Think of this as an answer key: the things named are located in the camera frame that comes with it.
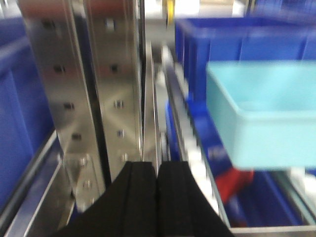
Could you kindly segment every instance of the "metal plate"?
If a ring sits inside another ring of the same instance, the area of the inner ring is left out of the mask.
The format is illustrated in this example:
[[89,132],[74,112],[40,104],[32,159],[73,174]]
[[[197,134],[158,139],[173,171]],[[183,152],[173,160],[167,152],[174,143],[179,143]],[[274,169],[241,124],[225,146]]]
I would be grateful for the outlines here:
[[65,154],[64,163],[73,187],[77,210],[84,212],[95,201],[99,190],[93,158],[89,154]]
[[83,69],[71,2],[20,0],[19,6],[63,152],[90,154],[101,194],[105,186],[87,92],[92,78]]
[[114,180],[141,160],[141,103],[135,0],[85,0],[103,128]]

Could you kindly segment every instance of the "metal rail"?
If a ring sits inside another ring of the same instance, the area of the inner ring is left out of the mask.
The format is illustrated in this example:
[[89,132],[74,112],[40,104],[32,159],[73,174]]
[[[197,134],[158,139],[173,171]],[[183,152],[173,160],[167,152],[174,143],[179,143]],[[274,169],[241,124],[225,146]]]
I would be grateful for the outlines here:
[[189,162],[192,175],[197,185],[215,212],[219,214],[224,223],[229,227],[230,224],[213,175],[207,164],[205,154],[198,144],[193,122],[188,115],[185,98],[174,69],[171,53],[166,46],[162,49],[162,68],[165,75],[169,103],[177,135],[180,159]]
[[39,151],[30,161],[23,175],[21,176],[19,183],[17,184],[15,190],[13,191],[8,203],[3,208],[0,213],[0,236],[3,236],[7,228],[11,224],[14,216],[18,212],[26,193],[28,192],[34,177],[38,173],[38,170],[45,162],[46,154],[51,148],[51,145],[55,141],[57,135],[56,131],[51,132],[44,143],[39,148]]
[[162,154],[154,82],[154,63],[150,43],[146,44],[146,77],[144,91],[144,140],[142,156],[143,161],[152,162],[156,175],[158,175]]

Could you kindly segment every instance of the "bolt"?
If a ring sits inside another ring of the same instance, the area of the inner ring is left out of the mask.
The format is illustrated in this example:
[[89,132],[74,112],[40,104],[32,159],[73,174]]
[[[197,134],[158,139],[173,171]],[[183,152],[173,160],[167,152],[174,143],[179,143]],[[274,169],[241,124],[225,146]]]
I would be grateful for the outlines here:
[[124,153],[124,154],[121,156],[121,159],[122,159],[123,162],[128,161],[128,154],[127,154],[127,153]]
[[94,202],[95,202],[94,197],[90,198],[90,200],[89,200],[89,201],[90,201],[91,205],[92,205],[92,204],[94,204]]
[[91,188],[92,188],[92,182],[91,182],[91,180],[89,180],[89,179],[88,179],[88,180],[85,180],[84,183],[83,183],[83,188],[84,188],[84,189],[87,189],[87,190],[88,190],[88,189],[91,189]]
[[80,159],[80,166],[81,166],[81,167],[84,167],[84,166],[87,166],[87,164],[88,164],[87,158],[86,158],[86,157],[82,157],[82,158]]

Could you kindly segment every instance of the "metal bracket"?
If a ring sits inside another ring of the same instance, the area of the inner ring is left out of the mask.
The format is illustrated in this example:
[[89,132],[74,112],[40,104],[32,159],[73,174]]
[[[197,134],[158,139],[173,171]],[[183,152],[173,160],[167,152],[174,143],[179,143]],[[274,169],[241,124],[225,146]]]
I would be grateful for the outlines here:
[[66,167],[79,212],[87,210],[99,197],[93,159],[89,154],[65,154]]

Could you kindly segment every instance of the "plastic bin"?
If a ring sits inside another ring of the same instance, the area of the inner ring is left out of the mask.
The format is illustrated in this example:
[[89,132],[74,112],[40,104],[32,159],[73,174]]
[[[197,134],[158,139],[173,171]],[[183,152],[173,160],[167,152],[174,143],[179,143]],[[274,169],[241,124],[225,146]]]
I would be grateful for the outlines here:
[[176,55],[195,101],[206,100],[208,61],[316,59],[316,28],[263,17],[176,21]]
[[212,62],[207,71],[207,107],[235,167],[316,167],[316,61]]
[[52,128],[22,19],[0,20],[0,210]]

